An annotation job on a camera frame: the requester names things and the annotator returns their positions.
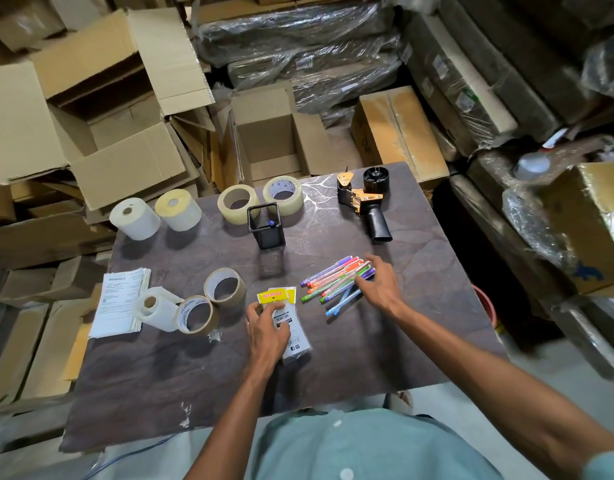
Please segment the floor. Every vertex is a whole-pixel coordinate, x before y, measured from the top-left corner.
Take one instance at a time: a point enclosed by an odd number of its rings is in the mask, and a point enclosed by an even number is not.
[[[566,340],[542,346],[529,357],[510,349],[511,360],[567,395],[602,425],[614,432],[614,383],[601,379]],[[451,383],[412,389],[415,412],[426,413],[453,428],[498,468],[506,480],[543,480],[542,475],[500,436],[476,406]],[[369,397],[354,403],[328,405],[328,408],[379,406],[382,397]],[[254,441],[272,418],[258,421]],[[123,459],[97,475],[96,480],[181,479],[202,448],[210,429],[177,435],[149,452]],[[134,451],[155,440],[109,448],[104,461]]]

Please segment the left arm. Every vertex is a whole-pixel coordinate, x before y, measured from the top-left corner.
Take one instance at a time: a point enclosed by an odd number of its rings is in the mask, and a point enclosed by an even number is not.
[[[272,303],[260,316],[257,305],[247,307],[251,363],[245,379],[184,480],[242,480],[245,476],[264,388],[290,336],[286,322],[276,330],[271,318],[282,303]]]

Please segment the black mesh pen holder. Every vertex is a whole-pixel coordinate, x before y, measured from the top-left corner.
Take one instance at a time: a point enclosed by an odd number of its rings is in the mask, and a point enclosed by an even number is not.
[[[254,205],[247,210],[249,232],[261,250],[284,246],[284,232],[276,202]]]

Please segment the white label roll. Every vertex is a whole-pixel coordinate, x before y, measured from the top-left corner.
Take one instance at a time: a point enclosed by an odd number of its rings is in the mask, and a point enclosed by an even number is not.
[[[206,319],[203,319],[198,327],[193,327],[193,330],[189,328],[189,315],[196,306],[209,305],[209,315]],[[213,309],[211,301],[204,296],[191,296],[183,301],[178,307],[178,312],[175,315],[175,325],[177,329],[182,333],[202,333],[203,335],[209,335],[212,331],[216,330],[218,326],[218,314]]]
[[[175,331],[175,314],[178,303],[183,301],[179,296],[165,290],[162,286],[149,288],[138,298],[133,306],[133,316],[141,322],[163,331]]]
[[[156,201],[156,213],[178,232],[191,229],[202,218],[198,203],[184,189],[175,189],[161,195]]]
[[[240,209],[231,209],[231,206],[240,200],[246,200],[247,203]],[[247,209],[259,203],[258,195],[252,187],[232,185],[218,197],[218,210],[227,222],[239,226],[247,223]]]
[[[156,212],[143,199],[135,197],[117,204],[109,220],[134,241],[150,238],[160,227],[160,217]]]
[[[216,298],[216,288],[218,285],[230,278],[234,278],[237,281],[236,289],[229,296]],[[240,275],[230,267],[216,269],[216,271],[209,275],[207,281],[204,282],[204,295],[216,306],[226,307],[238,305],[240,300],[245,298],[246,292],[247,286],[245,286],[245,282],[240,278]]]
[[[290,192],[286,199],[277,199],[282,192]],[[263,188],[263,197],[266,202],[276,202],[281,216],[290,216],[302,207],[302,185],[294,177],[283,175],[269,180]]]

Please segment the shirt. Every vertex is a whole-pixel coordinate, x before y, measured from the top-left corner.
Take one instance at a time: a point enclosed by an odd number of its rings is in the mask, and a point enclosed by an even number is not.
[[[254,453],[256,480],[500,480],[496,468],[442,423],[385,409],[281,416]],[[614,480],[614,453],[583,480]]]

